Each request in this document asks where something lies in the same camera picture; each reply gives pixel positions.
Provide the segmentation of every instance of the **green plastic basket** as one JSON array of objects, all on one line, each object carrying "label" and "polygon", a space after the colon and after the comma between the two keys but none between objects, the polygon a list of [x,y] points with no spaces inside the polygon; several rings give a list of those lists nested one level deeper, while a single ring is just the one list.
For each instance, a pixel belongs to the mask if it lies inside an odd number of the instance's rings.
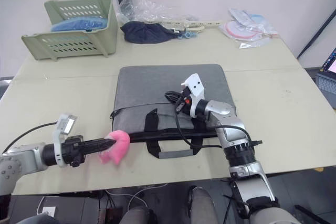
[{"label": "green plastic basket", "polygon": [[111,0],[47,1],[44,3],[52,24],[81,16],[107,18],[107,27],[93,31],[56,31],[22,36],[36,60],[60,57],[104,55],[115,52],[117,19]]}]

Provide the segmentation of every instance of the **blue item in basket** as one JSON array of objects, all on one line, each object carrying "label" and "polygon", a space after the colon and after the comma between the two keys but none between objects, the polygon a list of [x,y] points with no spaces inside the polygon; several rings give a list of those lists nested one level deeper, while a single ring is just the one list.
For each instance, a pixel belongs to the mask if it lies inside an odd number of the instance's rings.
[{"label": "blue item in basket", "polygon": [[66,19],[51,27],[51,31],[74,31],[103,29],[107,27],[107,18],[100,17],[76,17]]}]

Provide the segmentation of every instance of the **electrical outlet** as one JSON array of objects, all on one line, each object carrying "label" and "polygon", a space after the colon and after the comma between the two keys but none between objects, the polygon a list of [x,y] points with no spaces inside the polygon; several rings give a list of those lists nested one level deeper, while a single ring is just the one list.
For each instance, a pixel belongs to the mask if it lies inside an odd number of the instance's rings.
[{"label": "electrical outlet", "polygon": [[42,214],[47,214],[51,217],[55,216],[56,207],[44,207],[42,209]]}]

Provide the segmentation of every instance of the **dark blue cloth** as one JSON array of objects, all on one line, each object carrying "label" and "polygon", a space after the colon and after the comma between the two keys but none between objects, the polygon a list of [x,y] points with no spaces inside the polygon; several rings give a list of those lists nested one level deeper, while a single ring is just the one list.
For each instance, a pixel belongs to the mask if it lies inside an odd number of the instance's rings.
[{"label": "dark blue cloth", "polygon": [[137,44],[156,44],[178,37],[178,33],[164,28],[160,24],[145,24],[139,21],[130,21],[120,29],[124,32],[126,41]]}]

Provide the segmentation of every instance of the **floor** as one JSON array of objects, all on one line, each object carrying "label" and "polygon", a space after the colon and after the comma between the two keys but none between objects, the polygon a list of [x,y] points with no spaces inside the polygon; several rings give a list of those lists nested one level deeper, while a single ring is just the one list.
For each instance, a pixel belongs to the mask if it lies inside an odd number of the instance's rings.
[{"label": "floor", "polygon": [[[315,222],[297,212],[294,205],[301,205],[326,221],[336,223],[336,167],[327,167],[322,172],[312,169],[282,174],[269,178],[269,181],[279,198],[281,207],[295,215],[302,223],[313,224]],[[157,214],[159,223],[190,223],[187,216],[186,197],[191,185],[201,186],[209,192],[215,203],[219,223],[222,223],[228,204],[228,199],[222,194],[230,195],[231,192],[228,184],[220,179],[172,183],[163,188],[147,190],[142,195],[140,194],[140,197]],[[138,190],[140,187],[110,191],[115,194],[134,194]],[[35,215],[41,198],[42,196],[13,196],[10,223],[17,223]],[[122,208],[125,213],[130,197],[112,196],[112,199],[115,205]],[[107,203],[107,196],[104,195],[100,199],[101,208],[105,208]],[[131,207],[141,204],[140,201],[134,200]],[[55,217],[62,223],[97,223],[99,204],[96,198],[48,196],[42,202],[41,208],[48,206],[57,207]],[[227,223],[248,222],[235,216],[231,208]]]}]

